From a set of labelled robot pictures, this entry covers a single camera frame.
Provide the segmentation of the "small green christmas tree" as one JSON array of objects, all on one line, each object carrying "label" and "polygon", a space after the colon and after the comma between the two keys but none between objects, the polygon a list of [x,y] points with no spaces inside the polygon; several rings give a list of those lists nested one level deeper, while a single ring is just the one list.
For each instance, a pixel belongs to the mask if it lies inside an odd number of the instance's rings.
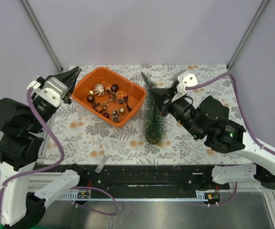
[{"label": "small green christmas tree", "polygon": [[156,83],[153,82],[144,72],[141,72],[146,89],[146,97],[143,110],[143,135],[148,143],[158,145],[166,134],[166,119],[160,115],[159,109],[156,107],[153,97],[149,93],[150,88],[155,88]]}]

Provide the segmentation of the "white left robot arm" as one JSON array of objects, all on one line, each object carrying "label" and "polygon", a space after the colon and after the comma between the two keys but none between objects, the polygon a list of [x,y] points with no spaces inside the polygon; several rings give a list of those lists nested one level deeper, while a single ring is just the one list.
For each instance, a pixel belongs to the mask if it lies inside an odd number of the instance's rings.
[{"label": "white left robot arm", "polygon": [[88,172],[80,165],[70,165],[62,175],[45,187],[28,191],[30,176],[37,173],[35,164],[46,131],[56,136],[47,122],[62,104],[71,104],[77,78],[75,67],[67,72],[38,77],[27,88],[27,104],[10,98],[0,100],[0,227],[30,229],[44,216],[46,209],[61,194],[88,183]]}]

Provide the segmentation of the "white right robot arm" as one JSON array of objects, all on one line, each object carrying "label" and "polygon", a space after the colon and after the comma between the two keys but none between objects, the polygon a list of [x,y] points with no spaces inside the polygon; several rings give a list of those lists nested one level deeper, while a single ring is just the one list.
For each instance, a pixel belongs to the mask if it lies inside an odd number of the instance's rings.
[{"label": "white right robot arm", "polygon": [[256,183],[275,190],[275,155],[273,147],[258,144],[240,124],[229,120],[229,108],[212,96],[197,108],[184,95],[176,99],[175,88],[152,88],[150,95],[161,115],[171,114],[195,140],[222,154],[234,154],[250,160],[238,166],[213,166],[202,176],[202,185],[212,189],[217,184]]}]

